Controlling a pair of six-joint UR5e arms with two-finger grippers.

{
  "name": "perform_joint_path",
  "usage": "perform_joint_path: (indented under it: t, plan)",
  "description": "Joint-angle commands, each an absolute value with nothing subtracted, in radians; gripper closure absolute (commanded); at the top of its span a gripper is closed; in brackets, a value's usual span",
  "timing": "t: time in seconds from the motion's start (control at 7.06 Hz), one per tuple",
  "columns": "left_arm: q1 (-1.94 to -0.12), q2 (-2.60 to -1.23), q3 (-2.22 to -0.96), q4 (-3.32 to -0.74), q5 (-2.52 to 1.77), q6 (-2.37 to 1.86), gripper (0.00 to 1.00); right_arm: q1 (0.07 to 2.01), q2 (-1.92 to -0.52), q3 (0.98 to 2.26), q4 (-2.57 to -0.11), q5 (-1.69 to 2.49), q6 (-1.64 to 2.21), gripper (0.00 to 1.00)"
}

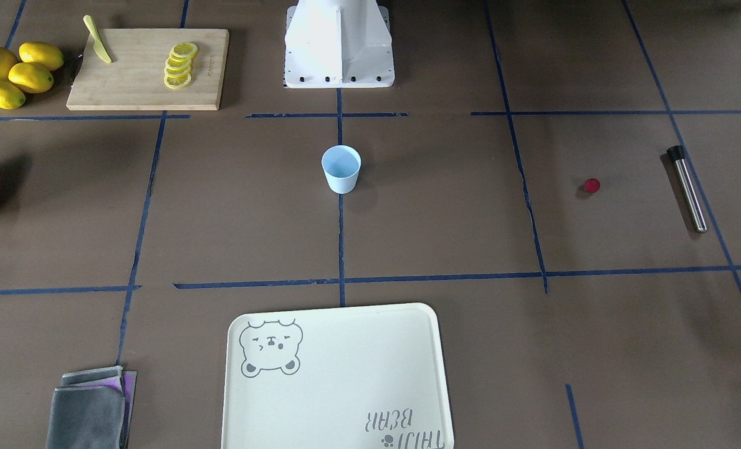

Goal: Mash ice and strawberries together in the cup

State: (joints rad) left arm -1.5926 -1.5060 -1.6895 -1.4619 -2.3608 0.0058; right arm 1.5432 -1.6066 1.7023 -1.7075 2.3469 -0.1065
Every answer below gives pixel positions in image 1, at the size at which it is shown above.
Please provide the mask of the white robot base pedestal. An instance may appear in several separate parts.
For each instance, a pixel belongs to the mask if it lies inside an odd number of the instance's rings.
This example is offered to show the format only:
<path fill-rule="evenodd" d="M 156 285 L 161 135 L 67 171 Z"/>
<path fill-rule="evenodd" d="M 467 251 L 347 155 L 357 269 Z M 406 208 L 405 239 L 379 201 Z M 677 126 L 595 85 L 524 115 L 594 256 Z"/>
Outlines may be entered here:
<path fill-rule="evenodd" d="M 390 15 L 378 2 L 299 1 L 287 9 L 285 25 L 285 88 L 394 85 Z"/>

